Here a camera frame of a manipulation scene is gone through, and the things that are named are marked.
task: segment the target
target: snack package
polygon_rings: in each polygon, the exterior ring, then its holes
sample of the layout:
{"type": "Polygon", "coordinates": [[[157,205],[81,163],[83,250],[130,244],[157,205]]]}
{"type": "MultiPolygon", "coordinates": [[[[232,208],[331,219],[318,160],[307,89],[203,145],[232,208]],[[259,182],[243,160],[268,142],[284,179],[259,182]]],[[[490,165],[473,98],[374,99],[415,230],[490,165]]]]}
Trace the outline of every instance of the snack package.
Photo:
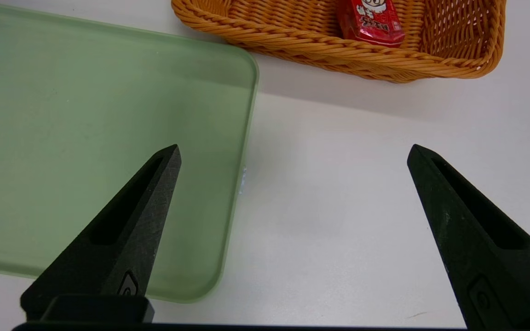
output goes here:
{"type": "Polygon", "coordinates": [[[404,41],[392,0],[337,0],[337,18],[345,39],[387,47],[404,41]]]}

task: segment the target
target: wicker basket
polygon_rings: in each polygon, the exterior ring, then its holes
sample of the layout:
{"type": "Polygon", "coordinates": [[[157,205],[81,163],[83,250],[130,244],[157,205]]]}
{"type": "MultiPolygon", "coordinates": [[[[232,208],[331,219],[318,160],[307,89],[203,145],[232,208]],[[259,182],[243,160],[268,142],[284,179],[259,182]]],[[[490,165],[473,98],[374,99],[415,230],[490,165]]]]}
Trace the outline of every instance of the wicker basket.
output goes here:
{"type": "Polygon", "coordinates": [[[502,56],[506,0],[393,0],[400,48],[342,39],[336,0],[172,0],[181,21],[249,51],[364,78],[477,78],[502,56]]]}

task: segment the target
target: orange basket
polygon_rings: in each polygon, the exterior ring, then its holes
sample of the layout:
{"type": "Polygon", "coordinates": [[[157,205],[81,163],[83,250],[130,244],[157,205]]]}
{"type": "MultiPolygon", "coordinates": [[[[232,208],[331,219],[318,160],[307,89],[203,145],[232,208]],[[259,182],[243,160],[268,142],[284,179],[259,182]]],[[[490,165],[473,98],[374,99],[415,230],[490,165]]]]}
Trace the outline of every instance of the orange basket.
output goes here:
{"type": "Polygon", "coordinates": [[[391,82],[477,78],[502,57],[506,0],[393,0],[400,48],[342,39],[336,0],[172,0],[199,31],[249,51],[391,82]]]}

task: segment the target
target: white table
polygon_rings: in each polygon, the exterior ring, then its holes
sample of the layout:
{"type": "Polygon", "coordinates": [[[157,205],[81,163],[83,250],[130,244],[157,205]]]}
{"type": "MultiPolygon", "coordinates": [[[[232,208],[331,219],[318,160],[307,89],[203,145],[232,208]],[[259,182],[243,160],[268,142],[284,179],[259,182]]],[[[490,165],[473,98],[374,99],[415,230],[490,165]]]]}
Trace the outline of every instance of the white table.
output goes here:
{"type": "MultiPolygon", "coordinates": [[[[0,0],[217,40],[168,0],[0,0]]],[[[261,78],[225,273],[156,322],[464,327],[406,167],[450,161],[530,234],[530,6],[509,0],[505,51],[479,80],[396,85],[256,55],[261,78]]],[[[0,330],[30,280],[0,275],[0,330]]]]}

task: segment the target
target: green tray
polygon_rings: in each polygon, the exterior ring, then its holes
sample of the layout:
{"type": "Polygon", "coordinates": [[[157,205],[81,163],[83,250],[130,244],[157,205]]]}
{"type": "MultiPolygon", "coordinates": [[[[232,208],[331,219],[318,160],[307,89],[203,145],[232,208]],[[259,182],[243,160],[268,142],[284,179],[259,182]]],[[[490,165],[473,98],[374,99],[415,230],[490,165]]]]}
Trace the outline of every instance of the green tray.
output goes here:
{"type": "Polygon", "coordinates": [[[154,152],[183,165],[147,294],[218,282],[258,69],[246,51],[0,6],[0,272],[35,277],[154,152]]]}

